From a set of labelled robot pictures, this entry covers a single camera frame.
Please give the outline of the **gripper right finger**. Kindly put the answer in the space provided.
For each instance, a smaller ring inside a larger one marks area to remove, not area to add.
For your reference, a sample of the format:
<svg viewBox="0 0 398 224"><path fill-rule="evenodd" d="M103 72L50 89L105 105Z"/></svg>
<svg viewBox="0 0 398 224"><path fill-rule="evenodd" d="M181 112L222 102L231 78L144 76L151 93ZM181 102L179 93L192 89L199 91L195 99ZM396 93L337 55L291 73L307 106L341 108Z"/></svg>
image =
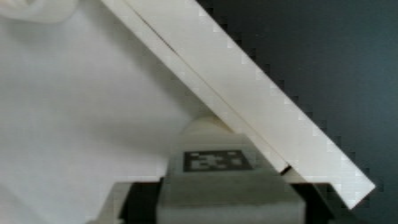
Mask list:
<svg viewBox="0 0 398 224"><path fill-rule="evenodd" d="M353 215L328 183L291 183L305 202L304 224L369 224Z"/></svg>

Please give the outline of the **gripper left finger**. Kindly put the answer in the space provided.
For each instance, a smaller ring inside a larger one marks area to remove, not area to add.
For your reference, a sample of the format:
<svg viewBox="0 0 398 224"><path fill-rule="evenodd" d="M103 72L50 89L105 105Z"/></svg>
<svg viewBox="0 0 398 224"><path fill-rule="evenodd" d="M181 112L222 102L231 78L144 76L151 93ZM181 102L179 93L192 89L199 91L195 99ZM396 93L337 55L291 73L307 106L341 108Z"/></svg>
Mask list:
<svg viewBox="0 0 398 224"><path fill-rule="evenodd" d="M161 181L117 182L98 217L87 224L156 224Z"/></svg>

